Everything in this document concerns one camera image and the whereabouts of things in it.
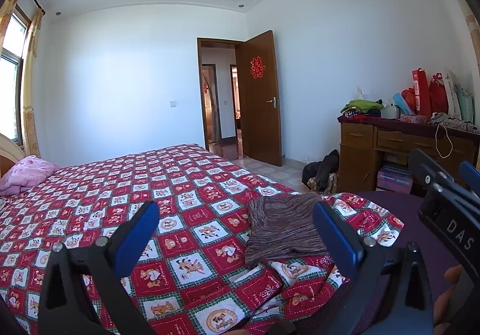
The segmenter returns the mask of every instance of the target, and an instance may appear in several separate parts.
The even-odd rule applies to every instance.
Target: white paper bag
[[[448,115],[452,118],[462,119],[460,105],[458,104],[457,93],[455,92],[455,74],[448,68],[443,68],[443,84],[447,92]]]

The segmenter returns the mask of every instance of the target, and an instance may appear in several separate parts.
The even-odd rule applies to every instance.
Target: hand
[[[434,335],[441,335],[443,332],[448,328],[450,323],[443,323],[442,319],[445,316],[447,311],[448,302],[452,297],[453,291],[455,289],[455,285],[460,278],[460,274],[462,273],[463,267],[461,265],[450,267],[444,275],[444,278],[447,282],[453,284],[445,293],[438,296],[435,304],[433,305],[433,323],[435,325]]]

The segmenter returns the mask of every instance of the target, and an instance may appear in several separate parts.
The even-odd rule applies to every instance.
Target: red checkered bedspread
[[[263,334],[324,305],[344,278],[328,255],[243,267],[246,204],[293,190],[195,144],[57,170],[31,192],[6,197],[0,212],[0,294],[28,333],[52,245],[88,246],[110,236],[145,200],[160,222],[130,277],[127,293],[161,334],[219,334],[242,323]],[[325,199],[360,233],[391,245],[400,220],[363,198]],[[116,332],[95,285],[83,276],[102,324]]]

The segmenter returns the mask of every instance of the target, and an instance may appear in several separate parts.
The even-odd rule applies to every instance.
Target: black bag
[[[327,156],[325,156],[322,161],[308,163],[305,167],[303,167],[301,174],[302,183],[308,187],[307,183],[309,179],[315,177],[316,191],[324,191],[328,185],[328,176],[330,173],[334,173],[338,170],[339,162],[340,155],[338,151],[334,149]]]

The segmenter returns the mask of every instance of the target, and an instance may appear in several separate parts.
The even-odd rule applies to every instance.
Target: floor
[[[237,129],[238,143],[222,144],[222,143],[210,143],[209,150],[215,155],[219,155],[222,158],[226,158],[239,166],[245,167],[247,170],[264,175],[278,183],[281,183],[287,187],[291,187],[300,193],[308,193],[310,190],[302,183],[302,171],[297,168],[288,166],[274,166],[263,161],[258,161],[248,156],[243,156],[242,147],[242,131]]]
[[[308,187],[302,183],[302,171],[297,168],[285,165],[278,167],[249,157],[233,160],[233,162],[255,174],[264,175],[278,183],[291,187],[300,193],[310,192]]]

